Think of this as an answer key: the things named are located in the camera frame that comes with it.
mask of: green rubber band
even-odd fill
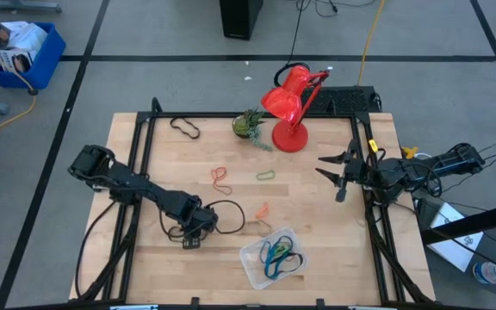
[[[272,169],[266,172],[256,174],[256,179],[258,179],[259,181],[270,180],[272,178],[275,178],[275,172]]]

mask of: plant pot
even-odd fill
[[[238,133],[238,132],[234,129],[234,123],[235,123],[235,121],[236,121],[236,120],[238,120],[238,119],[240,119],[240,118],[242,118],[242,117],[243,117],[243,116],[241,115],[241,116],[237,116],[237,117],[235,117],[234,119],[232,119],[232,131],[234,132],[234,134],[236,134],[236,135],[237,135],[237,137],[242,138],[242,139],[248,139],[248,138],[250,138],[250,135],[249,135],[248,133]]]

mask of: lamp base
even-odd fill
[[[273,143],[276,148],[283,152],[298,152],[307,144],[307,128],[303,124],[298,125],[291,132],[292,125],[286,121],[279,121],[273,128]]]

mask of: plastic container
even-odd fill
[[[496,265],[493,263],[477,263],[472,268],[475,278],[484,284],[496,284]]]
[[[60,37],[53,23],[36,22],[35,24],[47,32],[47,37],[41,45],[32,67],[28,72],[24,72],[22,77],[31,83],[35,89],[43,90],[49,85],[51,76],[59,64],[60,56],[65,50],[66,43]],[[1,66],[0,86],[4,88],[27,88],[27,85],[13,72],[5,72]]]
[[[261,252],[262,246],[264,246],[265,244],[265,241],[269,241],[273,245],[281,236],[289,236],[292,239],[292,241],[294,242],[294,252],[300,253],[303,256],[303,262],[301,266],[295,271],[282,272],[275,280],[271,280],[267,276],[265,276],[264,264],[260,261],[259,254]],[[276,232],[273,232],[271,235],[240,249],[240,261],[245,267],[246,275],[248,275],[248,279],[250,279],[252,287],[255,289],[263,289],[273,282],[277,282],[286,276],[290,276],[295,272],[306,268],[307,255],[301,248],[300,240],[296,238],[296,234],[294,233],[294,231],[290,228],[284,227],[277,230]],[[285,261],[281,263],[281,270],[291,270],[295,268],[299,264],[299,262],[300,261],[297,258],[293,259],[290,262]]]

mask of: potted plant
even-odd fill
[[[250,138],[254,146],[270,152],[273,149],[259,141],[261,131],[257,126],[264,123],[264,121],[261,121],[262,116],[264,116],[264,112],[258,112],[257,108],[249,108],[241,116],[237,116],[232,120],[232,130],[240,138]]]

